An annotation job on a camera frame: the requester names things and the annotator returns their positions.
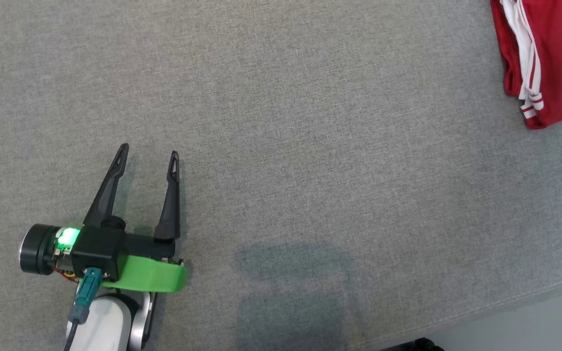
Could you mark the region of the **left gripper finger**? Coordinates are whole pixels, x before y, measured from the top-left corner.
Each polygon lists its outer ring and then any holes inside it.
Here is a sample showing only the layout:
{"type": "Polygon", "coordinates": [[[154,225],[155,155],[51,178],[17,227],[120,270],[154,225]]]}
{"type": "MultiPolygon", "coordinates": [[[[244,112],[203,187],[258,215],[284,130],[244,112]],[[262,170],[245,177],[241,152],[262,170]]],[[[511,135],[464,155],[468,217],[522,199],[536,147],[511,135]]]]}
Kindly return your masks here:
{"type": "Polygon", "coordinates": [[[112,215],[116,193],[120,178],[126,168],[129,144],[123,143],[118,148],[107,173],[101,182],[91,207],[84,219],[84,226],[99,227],[101,223],[112,215]]]}
{"type": "Polygon", "coordinates": [[[154,229],[156,240],[176,240],[181,236],[179,166],[179,154],[177,151],[172,151],[166,176],[165,200],[158,225],[154,229]]]}

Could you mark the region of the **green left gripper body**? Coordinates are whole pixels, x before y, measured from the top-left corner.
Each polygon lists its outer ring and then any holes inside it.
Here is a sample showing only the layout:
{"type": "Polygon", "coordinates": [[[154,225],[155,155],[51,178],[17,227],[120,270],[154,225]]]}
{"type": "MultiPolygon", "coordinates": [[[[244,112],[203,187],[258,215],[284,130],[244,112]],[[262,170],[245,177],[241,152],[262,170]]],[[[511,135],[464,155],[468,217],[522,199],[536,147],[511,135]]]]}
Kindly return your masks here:
{"type": "Polygon", "coordinates": [[[174,260],[174,240],[127,234],[125,244],[128,258],[119,280],[105,279],[103,287],[142,293],[176,293],[184,288],[188,272],[183,260],[174,260]]]}

